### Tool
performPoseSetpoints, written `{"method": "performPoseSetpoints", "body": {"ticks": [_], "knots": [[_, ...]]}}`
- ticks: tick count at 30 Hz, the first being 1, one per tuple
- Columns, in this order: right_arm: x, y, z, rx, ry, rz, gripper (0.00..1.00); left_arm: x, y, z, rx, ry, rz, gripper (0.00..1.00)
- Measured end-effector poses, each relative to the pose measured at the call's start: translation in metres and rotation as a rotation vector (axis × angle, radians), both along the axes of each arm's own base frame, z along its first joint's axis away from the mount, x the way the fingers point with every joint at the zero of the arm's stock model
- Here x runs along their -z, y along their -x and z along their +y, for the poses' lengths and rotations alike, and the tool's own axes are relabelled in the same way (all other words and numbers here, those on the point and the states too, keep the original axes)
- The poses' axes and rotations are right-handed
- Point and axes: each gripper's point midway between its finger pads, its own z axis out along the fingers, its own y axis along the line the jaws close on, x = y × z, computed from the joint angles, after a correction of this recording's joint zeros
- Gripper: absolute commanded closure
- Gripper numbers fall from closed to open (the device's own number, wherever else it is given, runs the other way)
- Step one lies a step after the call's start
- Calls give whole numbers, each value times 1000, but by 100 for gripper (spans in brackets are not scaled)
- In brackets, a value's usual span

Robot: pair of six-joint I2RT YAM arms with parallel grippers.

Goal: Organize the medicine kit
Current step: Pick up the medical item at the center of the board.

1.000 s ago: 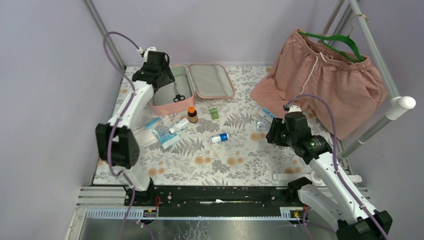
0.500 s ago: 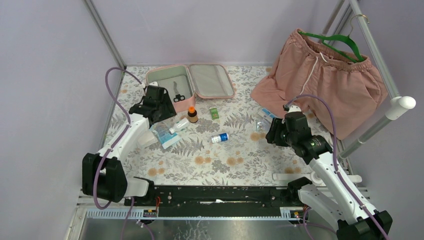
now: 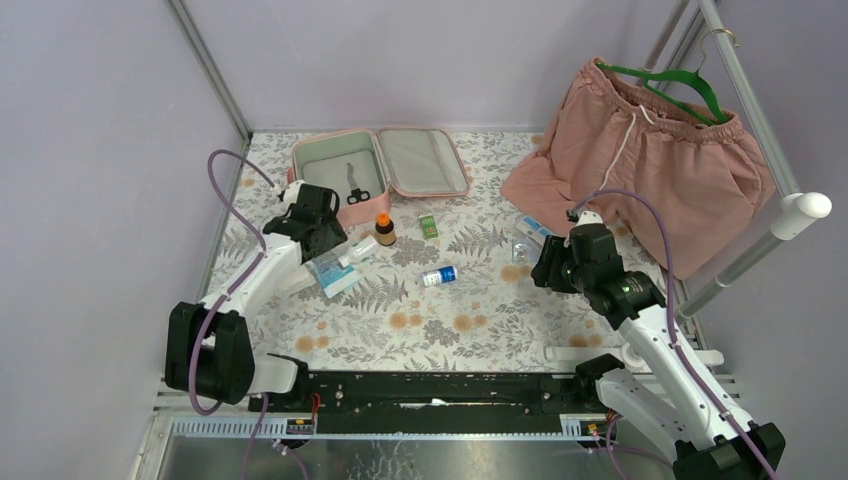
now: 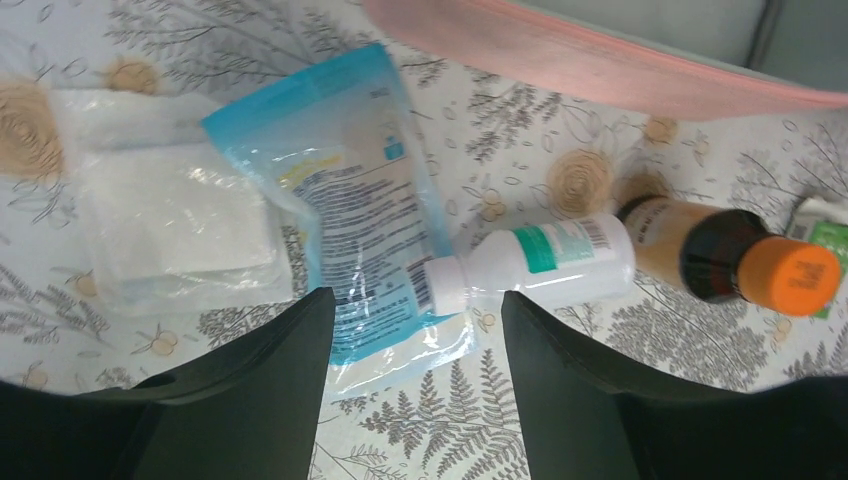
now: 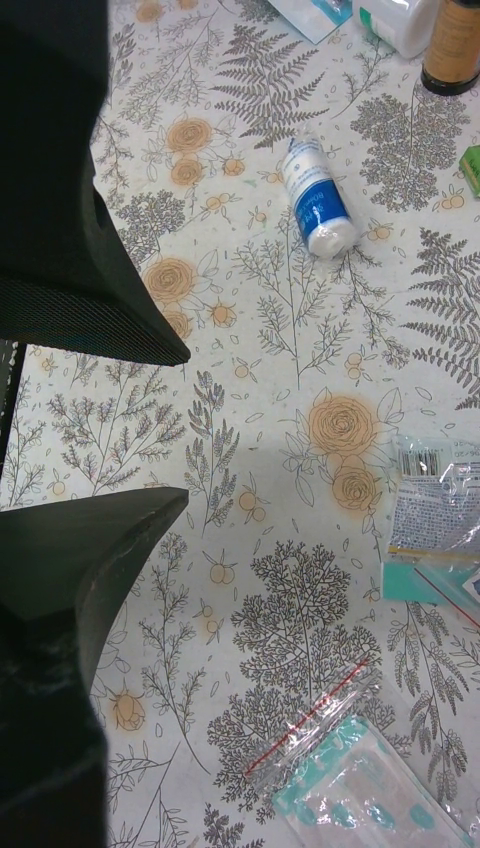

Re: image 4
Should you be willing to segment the small green box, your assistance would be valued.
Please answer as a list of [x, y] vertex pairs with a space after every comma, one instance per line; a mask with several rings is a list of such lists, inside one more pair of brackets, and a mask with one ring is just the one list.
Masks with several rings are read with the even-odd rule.
[[793, 210], [783, 234], [790, 239], [821, 246], [840, 262], [840, 280], [831, 299], [807, 317], [827, 320], [832, 306], [843, 293], [847, 276], [847, 202], [808, 197]]

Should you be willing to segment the pink medicine kit case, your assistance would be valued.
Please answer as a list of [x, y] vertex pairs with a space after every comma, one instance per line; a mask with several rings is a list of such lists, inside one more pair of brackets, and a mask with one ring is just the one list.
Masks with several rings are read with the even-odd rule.
[[794, 86], [600, 33], [510, 1], [366, 1], [370, 21], [426, 53], [596, 103], [678, 120], [835, 109]]

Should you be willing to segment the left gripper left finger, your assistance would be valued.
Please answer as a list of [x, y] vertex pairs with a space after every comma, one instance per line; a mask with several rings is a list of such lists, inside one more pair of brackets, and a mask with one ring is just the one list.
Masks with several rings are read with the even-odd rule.
[[131, 389], [1, 386], [5, 479], [304, 479], [335, 299], [318, 288], [263, 326]]

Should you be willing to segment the white bottle green label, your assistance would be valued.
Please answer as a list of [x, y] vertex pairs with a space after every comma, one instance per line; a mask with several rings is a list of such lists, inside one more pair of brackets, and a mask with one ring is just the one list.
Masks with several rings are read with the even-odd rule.
[[621, 296], [635, 276], [624, 225], [596, 213], [490, 233], [465, 255], [424, 265], [434, 313], [446, 316], [516, 291], [549, 310]]

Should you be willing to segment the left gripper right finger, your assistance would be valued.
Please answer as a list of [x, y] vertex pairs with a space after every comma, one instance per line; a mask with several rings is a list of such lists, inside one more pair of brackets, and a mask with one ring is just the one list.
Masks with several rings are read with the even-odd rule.
[[739, 393], [635, 361], [506, 293], [504, 339], [535, 479], [843, 479], [847, 380]]

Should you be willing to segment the blue white pouch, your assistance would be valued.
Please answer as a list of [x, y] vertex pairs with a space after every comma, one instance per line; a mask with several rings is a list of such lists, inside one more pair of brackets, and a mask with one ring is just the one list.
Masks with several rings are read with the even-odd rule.
[[425, 264], [452, 254], [407, 91], [374, 43], [305, 68], [202, 122], [211, 143], [290, 214], [310, 289], [335, 297], [325, 394], [365, 395], [477, 345], [440, 314]]

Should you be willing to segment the brown bottle orange cap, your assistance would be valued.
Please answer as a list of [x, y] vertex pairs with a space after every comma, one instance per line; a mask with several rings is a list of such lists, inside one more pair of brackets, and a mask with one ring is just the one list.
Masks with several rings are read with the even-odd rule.
[[745, 300], [803, 317], [825, 307], [841, 284], [834, 253], [773, 233], [747, 210], [646, 195], [617, 217], [641, 273], [707, 303]]

